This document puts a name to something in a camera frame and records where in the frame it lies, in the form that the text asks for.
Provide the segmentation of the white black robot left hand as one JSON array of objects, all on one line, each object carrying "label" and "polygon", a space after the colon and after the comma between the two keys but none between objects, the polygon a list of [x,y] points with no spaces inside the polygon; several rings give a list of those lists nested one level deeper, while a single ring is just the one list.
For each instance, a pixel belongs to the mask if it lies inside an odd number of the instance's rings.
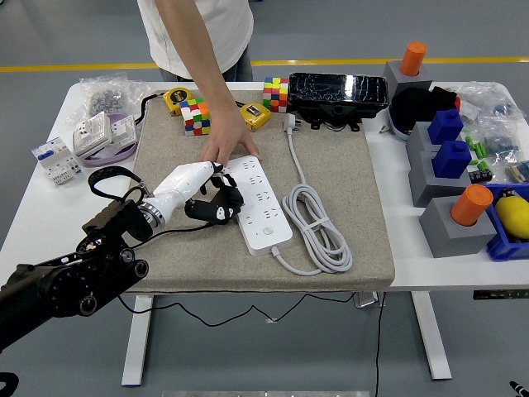
[{"label": "white black robot left hand", "polygon": [[[208,181],[218,188],[212,201],[193,199],[198,192],[206,193]],[[141,211],[157,231],[165,227],[176,209],[182,208],[189,218],[223,225],[240,212],[243,204],[236,182],[225,167],[202,161],[177,166],[154,190],[153,196],[144,200]]]}]

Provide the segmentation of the person's right hand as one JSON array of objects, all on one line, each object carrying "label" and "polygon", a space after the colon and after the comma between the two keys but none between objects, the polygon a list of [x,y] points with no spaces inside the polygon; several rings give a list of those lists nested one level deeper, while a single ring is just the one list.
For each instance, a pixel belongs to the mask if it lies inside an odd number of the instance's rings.
[{"label": "person's right hand", "polygon": [[238,107],[212,112],[212,128],[203,147],[201,160],[226,165],[238,145],[242,145],[258,160],[263,160]]}]

